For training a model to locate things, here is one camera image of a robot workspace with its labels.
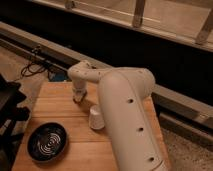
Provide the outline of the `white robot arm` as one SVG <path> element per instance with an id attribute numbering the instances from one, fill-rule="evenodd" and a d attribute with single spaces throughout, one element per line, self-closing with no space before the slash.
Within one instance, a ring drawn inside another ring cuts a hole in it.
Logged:
<path id="1" fill-rule="evenodd" d="M 142 104 L 155 87 L 152 72 L 133 67 L 94 69 L 84 60 L 67 74 L 77 103 L 84 99 L 88 82 L 97 85 L 99 109 L 119 171 L 168 171 Z"/>

